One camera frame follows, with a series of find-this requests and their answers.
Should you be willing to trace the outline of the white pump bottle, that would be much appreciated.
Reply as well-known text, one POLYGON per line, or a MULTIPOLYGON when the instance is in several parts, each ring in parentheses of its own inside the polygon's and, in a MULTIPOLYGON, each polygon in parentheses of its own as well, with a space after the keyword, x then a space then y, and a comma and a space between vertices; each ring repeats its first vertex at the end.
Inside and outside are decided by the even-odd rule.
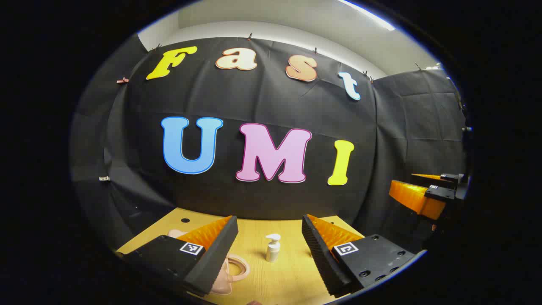
POLYGON ((267 245, 265 260, 270 263, 276 262, 281 249, 281 235, 278 233, 273 233, 268 234, 265 237, 270 240, 267 245))

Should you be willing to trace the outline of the pink suitcase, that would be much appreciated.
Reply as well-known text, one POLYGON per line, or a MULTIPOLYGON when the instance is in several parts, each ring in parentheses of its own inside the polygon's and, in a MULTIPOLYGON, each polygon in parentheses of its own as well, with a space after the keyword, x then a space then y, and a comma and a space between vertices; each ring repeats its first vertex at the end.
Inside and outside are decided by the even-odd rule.
POLYGON ((249 264, 229 252, 237 235, 236 224, 190 232, 169 230, 167 236, 181 243, 166 268, 171 286, 199 297, 232 293, 232 284, 250 274, 249 264))

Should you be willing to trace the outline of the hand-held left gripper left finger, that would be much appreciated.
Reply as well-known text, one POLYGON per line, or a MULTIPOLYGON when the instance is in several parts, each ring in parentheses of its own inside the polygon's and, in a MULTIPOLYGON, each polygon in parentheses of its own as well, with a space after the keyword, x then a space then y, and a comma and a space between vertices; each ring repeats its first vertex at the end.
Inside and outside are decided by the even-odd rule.
POLYGON ((238 235, 238 218, 227 216, 180 237, 160 235, 120 258, 143 276, 176 293, 211 292, 238 235))

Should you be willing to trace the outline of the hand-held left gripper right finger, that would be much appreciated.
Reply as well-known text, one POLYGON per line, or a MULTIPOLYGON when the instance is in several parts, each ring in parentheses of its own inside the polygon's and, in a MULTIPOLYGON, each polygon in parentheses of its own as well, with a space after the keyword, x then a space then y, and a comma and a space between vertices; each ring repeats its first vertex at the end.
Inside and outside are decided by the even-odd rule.
POLYGON ((379 234, 362 237, 309 214, 301 231, 327 291, 336 298, 376 285, 415 258, 379 234))

